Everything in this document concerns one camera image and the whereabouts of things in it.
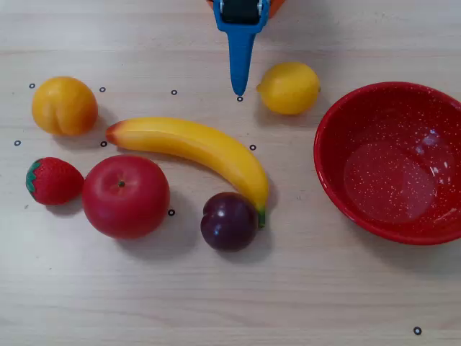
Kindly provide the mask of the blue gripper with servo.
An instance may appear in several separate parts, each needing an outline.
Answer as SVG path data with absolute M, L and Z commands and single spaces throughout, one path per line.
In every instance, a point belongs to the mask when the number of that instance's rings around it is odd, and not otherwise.
M 229 46 L 230 80 L 234 93 L 243 96 L 251 65 L 256 34 L 269 20 L 270 1 L 212 1 L 218 29 L 226 32 Z

